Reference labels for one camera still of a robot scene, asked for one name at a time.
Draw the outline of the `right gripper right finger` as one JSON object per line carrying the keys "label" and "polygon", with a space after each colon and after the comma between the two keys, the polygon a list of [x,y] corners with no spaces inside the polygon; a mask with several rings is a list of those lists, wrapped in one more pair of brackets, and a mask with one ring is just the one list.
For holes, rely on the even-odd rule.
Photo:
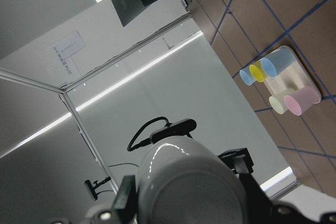
{"label": "right gripper right finger", "polygon": [[251,174],[239,174],[239,180],[246,191],[250,223],[335,223],[335,212],[323,213],[318,221],[314,221],[292,205],[274,203]]}

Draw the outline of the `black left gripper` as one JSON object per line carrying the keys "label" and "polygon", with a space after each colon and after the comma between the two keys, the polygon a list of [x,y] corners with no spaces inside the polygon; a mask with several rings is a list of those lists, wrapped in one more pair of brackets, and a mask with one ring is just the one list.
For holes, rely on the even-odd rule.
{"label": "black left gripper", "polygon": [[217,156],[234,174],[252,174],[254,162],[246,147],[227,150]]}

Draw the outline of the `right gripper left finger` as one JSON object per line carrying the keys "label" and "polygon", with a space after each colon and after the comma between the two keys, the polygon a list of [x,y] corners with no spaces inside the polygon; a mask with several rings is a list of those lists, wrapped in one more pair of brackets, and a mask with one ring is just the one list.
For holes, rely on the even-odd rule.
{"label": "right gripper left finger", "polygon": [[[108,208],[100,208],[79,223],[137,223],[135,175],[123,177],[117,195]],[[73,223],[67,218],[53,218],[49,223]]]}

